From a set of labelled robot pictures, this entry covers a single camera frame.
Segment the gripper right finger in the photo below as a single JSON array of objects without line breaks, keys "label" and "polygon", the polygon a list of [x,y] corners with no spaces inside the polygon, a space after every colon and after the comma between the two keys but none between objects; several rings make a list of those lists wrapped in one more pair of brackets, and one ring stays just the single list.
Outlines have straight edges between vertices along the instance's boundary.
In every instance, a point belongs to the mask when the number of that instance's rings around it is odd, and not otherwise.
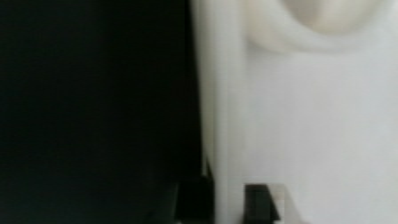
[{"label": "gripper right finger", "polygon": [[246,184],[243,224],[309,224],[282,184]]}]

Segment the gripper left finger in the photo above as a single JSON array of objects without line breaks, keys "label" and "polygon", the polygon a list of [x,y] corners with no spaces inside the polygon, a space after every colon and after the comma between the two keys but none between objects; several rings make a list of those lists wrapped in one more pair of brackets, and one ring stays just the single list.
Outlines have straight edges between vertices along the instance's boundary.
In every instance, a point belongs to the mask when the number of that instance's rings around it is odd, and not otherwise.
[{"label": "gripper left finger", "polygon": [[213,224],[213,181],[200,177],[166,189],[165,198],[147,215],[147,224]]}]

